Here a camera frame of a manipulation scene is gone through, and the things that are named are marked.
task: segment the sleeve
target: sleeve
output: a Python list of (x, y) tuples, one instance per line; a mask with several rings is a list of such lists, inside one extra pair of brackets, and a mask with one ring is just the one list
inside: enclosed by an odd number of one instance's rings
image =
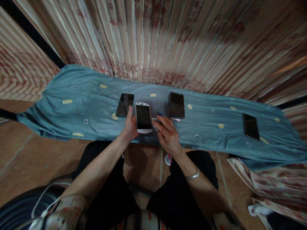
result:
[(72, 195), (61, 199), (44, 218), (33, 222), (30, 230), (81, 230), (85, 228), (86, 217), (87, 203), (84, 196)]
[(214, 230), (244, 230), (236, 216), (229, 212), (214, 214), (212, 225), (212, 229)]

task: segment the black pants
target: black pants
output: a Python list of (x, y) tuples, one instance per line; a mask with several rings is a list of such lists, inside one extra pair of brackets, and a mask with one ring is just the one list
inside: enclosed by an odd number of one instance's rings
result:
[[(83, 152), (78, 168), (73, 173), (75, 179), (85, 167), (100, 154), (110, 142), (95, 141), (88, 144)], [(218, 189), (215, 163), (210, 154), (204, 151), (191, 151), (189, 158)], [(140, 211), (123, 176), (124, 159), (120, 158), (102, 189), (88, 210), (87, 229), (110, 229), (133, 213)], [(171, 175), (158, 189), (147, 205), (171, 229), (209, 229), (187, 181), (173, 159), (169, 168)]]

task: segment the finger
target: finger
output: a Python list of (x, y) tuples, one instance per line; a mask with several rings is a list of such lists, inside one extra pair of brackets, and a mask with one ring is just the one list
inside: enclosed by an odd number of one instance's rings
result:
[(172, 131), (173, 127), (172, 125), (167, 121), (168, 119), (162, 116), (157, 116), (158, 120), (163, 124), (163, 126), (168, 130), (168, 131)]
[(159, 124), (156, 121), (153, 121), (154, 126), (163, 134), (163, 136), (167, 137), (170, 135), (169, 131), (163, 127), (163, 125)]
[(127, 113), (127, 119), (131, 119), (132, 118), (132, 106), (129, 105), (129, 109), (128, 109), (128, 113)]
[(165, 139), (161, 132), (158, 132), (158, 138), (161, 145), (165, 145)]
[(174, 123), (173, 123), (173, 121), (172, 121), (172, 120), (167, 119), (167, 121), (170, 123), (170, 125), (171, 125), (173, 128), (175, 128)]

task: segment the white smartphone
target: white smartphone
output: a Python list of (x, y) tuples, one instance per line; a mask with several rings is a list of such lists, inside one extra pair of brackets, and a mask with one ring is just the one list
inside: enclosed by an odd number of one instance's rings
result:
[(144, 102), (135, 103), (135, 116), (137, 118), (137, 132), (151, 133), (153, 131), (149, 104)]

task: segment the hand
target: hand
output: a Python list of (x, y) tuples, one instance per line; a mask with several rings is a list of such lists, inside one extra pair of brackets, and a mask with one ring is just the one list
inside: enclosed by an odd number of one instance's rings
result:
[(157, 119), (163, 124), (161, 125), (158, 122), (153, 121), (153, 124), (159, 130), (159, 142), (166, 152), (176, 158), (176, 156), (183, 153), (183, 149), (179, 143), (178, 132), (171, 120), (162, 116), (157, 116)]
[(123, 135), (129, 140), (129, 142), (131, 142), (139, 135), (139, 133), (137, 132), (136, 120), (137, 119), (135, 116), (132, 117), (132, 106), (129, 105), (125, 128), (122, 131)]

